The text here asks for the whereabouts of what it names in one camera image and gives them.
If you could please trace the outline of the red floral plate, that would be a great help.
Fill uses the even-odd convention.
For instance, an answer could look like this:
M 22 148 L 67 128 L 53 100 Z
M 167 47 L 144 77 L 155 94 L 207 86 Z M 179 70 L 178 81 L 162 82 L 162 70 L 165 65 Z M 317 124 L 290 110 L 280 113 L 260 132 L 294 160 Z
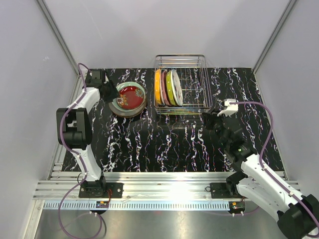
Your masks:
M 126 86 L 119 90 L 120 97 L 117 105 L 124 110 L 133 110 L 139 107 L 145 98 L 144 91 L 137 86 Z

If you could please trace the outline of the yellow polka dot plate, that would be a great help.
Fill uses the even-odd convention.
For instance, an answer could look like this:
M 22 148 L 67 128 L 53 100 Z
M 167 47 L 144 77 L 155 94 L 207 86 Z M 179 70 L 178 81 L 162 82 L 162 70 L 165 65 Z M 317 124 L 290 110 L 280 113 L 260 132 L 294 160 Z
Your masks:
M 155 93 L 155 102 L 156 102 L 158 105 L 161 105 L 161 97 L 160 97 L 160 69 L 155 70 L 154 93 Z

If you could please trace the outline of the pink polka dot plate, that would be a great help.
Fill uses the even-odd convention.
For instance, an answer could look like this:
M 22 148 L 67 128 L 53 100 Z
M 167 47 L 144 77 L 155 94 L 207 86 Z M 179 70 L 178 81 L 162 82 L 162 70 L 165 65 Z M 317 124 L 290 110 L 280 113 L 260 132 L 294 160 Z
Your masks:
M 167 71 L 165 69 L 161 69 L 161 76 L 160 76 L 161 92 L 162 92 L 162 99 L 164 104 L 166 106 L 170 106 L 170 102 L 166 92 L 166 74 L 167 74 Z

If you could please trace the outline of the white watermelon pattern plate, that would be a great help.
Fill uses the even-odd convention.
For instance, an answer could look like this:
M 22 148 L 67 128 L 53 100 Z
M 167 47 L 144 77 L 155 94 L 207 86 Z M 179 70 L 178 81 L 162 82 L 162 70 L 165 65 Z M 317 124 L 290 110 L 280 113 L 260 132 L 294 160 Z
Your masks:
M 182 93 L 180 78 L 179 78 L 177 71 L 175 69 L 173 69 L 171 71 L 171 75 L 172 75 L 172 82 L 174 85 L 175 101 L 176 101 L 178 106 L 182 106 L 183 105 L 183 93 Z

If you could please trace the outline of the lime green polka dot plate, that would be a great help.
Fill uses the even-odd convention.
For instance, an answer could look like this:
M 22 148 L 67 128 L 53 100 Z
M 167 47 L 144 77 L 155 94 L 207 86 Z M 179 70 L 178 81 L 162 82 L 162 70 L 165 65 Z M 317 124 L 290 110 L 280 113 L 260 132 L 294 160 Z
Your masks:
M 173 87 L 172 87 L 172 78 L 171 78 L 172 70 L 168 71 L 166 75 L 166 90 L 168 95 L 168 100 L 171 106 L 177 106 L 177 103 L 174 99 L 173 95 Z

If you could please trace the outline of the white plate green lettered rim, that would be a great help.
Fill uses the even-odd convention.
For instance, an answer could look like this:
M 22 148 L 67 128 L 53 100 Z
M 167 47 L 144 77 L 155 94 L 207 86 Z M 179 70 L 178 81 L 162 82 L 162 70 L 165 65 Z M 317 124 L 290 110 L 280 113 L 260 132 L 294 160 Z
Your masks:
M 163 98 L 163 87 L 162 87 L 162 69 L 160 69 L 160 80 L 159 80 L 159 86 L 160 86 L 160 98 L 161 98 L 161 104 L 162 105 L 165 105 L 165 102 L 164 102 L 164 98 Z

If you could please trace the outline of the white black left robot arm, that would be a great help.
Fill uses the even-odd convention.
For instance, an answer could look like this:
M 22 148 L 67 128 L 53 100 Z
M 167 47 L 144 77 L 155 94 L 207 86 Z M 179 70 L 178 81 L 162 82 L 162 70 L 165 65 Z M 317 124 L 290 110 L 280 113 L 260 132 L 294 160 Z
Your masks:
M 75 101 L 56 111 L 58 142 L 75 157 L 80 167 L 79 197 L 111 197 L 112 185 L 106 182 L 92 151 L 89 112 L 100 100 L 110 103 L 119 94 L 106 70 L 88 70 L 83 83 L 83 89 Z

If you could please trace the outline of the stack of round plates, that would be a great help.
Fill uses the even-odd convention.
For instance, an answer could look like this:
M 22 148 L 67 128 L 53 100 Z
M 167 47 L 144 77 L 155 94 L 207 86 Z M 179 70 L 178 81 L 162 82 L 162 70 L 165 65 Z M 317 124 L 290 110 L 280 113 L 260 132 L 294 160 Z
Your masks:
M 109 105 L 109 108 L 112 111 L 112 113 L 114 113 L 115 115 L 117 115 L 119 117 L 123 117 L 123 118 L 131 118 L 131 117 L 135 117 L 135 116 L 141 114 L 144 111 L 144 109 L 146 108 L 146 105 L 147 105 L 147 99 L 146 99 L 146 97 L 144 97 L 142 104 L 133 110 L 125 110 L 125 109 L 120 108 L 117 105 L 115 100 L 113 100 L 108 105 Z

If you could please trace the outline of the mint green floral plate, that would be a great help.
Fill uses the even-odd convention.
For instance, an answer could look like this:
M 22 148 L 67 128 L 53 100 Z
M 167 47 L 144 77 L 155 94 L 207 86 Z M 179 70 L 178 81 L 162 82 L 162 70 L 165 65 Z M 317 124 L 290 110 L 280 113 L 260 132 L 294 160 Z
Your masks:
M 119 84 L 116 88 L 117 88 L 117 90 L 119 91 L 120 89 L 122 89 L 123 87 L 126 87 L 126 86 L 137 86 L 137 87 L 140 87 L 140 88 L 144 91 L 144 93 L 145 93 L 145 90 L 144 90 L 144 88 L 142 87 L 142 85 L 140 85 L 139 83 L 136 83 L 136 82 L 124 82 L 124 83 Z

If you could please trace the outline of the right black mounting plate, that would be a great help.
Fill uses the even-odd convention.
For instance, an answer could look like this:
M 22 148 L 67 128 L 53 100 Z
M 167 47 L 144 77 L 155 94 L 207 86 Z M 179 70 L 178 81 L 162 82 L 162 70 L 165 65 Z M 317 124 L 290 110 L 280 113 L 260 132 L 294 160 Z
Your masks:
M 226 183 L 210 183 L 210 194 L 212 199 L 240 199 L 241 195 L 231 192 Z

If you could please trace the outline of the black mounting plate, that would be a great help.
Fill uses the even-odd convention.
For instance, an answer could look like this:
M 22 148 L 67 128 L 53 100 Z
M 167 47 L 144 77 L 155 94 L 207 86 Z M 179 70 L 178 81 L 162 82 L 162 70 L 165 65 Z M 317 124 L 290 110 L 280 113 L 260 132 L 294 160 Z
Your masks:
M 118 182 L 84 182 L 80 186 L 79 198 L 122 198 L 123 183 Z
M 212 199 L 240 199 L 241 195 L 231 192 L 226 183 L 210 183 L 210 194 Z

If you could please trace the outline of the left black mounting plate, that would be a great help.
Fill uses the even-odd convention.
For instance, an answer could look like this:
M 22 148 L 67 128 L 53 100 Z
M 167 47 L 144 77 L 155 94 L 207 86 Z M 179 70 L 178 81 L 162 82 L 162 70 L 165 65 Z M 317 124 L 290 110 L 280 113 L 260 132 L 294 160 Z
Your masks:
M 84 182 L 80 186 L 79 198 L 122 198 L 123 183 L 118 182 Z

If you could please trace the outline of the aluminium frame post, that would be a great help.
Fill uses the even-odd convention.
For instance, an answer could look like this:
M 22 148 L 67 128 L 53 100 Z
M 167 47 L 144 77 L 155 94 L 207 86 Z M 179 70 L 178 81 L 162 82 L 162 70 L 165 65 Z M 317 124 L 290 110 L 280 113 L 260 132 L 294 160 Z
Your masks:
M 290 17 L 291 13 L 293 12 L 295 6 L 297 5 L 298 0 L 289 0 L 286 7 L 284 8 L 279 20 L 277 21 L 275 28 L 273 29 L 269 39 L 266 42 L 260 56 L 257 59 L 256 64 L 252 68 L 254 74 L 256 74 L 261 67 L 262 63 L 264 62 L 266 56 L 268 55 L 269 51 L 271 50 L 273 44 L 275 43 L 277 37 L 279 36 L 281 30 L 283 29 L 285 23 L 287 22 L 288 18 Z
M 63 51 L 65 57 L 67 58 L 71 68 L 73 69 L 74 73 L 79 77 L 80 73 L 77 67 L 77 63 L 75 58 L 73 57 L 69 47 L 67 46 L 57 23 L 54 20 L 52 13 L 50 12 L 46 2 L 44 0 L 35 0 L 36 4 L 38 5 L 42 15 L 44 16 L 46 22 L 48 23 L 54 37 L 56 38 L 58 45 L 60 46 L 61 50 Z

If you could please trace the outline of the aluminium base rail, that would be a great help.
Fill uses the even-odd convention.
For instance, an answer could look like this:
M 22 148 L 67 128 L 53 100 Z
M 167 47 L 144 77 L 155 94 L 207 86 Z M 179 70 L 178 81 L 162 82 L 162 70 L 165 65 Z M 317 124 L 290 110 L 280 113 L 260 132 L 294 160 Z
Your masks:
M 230 172 L 106 172 L 107 182 L 123 184 L 124 201 L 204 201 L 212 182 L 223 183 Z M 77 172 L 54 171 L 40 180 L 35 200 L 58 200 L 77 184 Z

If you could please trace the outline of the right aluminium frame post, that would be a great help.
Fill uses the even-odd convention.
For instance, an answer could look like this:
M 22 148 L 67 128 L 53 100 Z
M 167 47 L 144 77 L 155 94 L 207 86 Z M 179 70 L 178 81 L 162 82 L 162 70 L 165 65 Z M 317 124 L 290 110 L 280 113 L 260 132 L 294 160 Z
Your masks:
M 298 0 L 289 0 L 286 7 L 284 8 L 279 20 L 277 21 L 275 28 L 273 29 L 269 39 L 266 42 L 260 56 L 257 59 L 256 64 L 252 68 L 254 74 L 256 74 L 261 67 L 262 63 L 264 62 L 266 56 L 268 55 L 269 51 L 271 50 L 273 44 L 275 43 L 277 37 L 279 36 L 281 30 L 283 29 L 285 23 L 287 22 L 288 18 L 290 17 L 291 13 L 293 12 L 295 6 L 297 5 Z

